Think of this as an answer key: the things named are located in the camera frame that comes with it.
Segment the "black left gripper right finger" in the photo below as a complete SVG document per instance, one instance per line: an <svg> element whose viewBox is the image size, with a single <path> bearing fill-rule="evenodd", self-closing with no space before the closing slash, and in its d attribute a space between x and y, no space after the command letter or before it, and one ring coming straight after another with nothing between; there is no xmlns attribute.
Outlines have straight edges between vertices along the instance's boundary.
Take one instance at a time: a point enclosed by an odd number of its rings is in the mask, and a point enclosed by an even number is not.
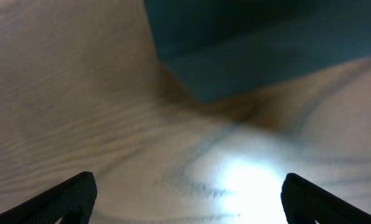
<svg viewBox="0 0 371 224"><path fill-rule="evenodd" d="M295 173L282 185L281 203L289 224L371 224L371 215Z"/></svg>

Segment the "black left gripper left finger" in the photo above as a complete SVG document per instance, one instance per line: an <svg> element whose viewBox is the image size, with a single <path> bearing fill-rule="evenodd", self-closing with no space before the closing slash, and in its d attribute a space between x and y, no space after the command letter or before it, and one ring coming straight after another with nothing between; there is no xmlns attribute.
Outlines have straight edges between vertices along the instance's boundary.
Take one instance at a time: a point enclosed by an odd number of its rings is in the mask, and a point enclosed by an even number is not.
<svg viewBox="0 0 371 224"><path fill-rule="evenodd" d="M88 224L97 196L91 172L81 172L0 214L0 224Z"/></svg>

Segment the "dark green box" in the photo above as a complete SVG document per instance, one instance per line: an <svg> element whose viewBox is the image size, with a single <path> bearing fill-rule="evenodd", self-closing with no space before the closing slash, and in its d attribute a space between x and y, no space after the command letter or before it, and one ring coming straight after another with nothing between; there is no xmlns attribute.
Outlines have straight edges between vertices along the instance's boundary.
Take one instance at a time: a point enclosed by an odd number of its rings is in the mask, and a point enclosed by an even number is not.
<svg viewBox="0 0 371 224"><path fill-rule="evenodd" d="M371 56L371 0L146 0L159 60L203 102Z"/></svg>

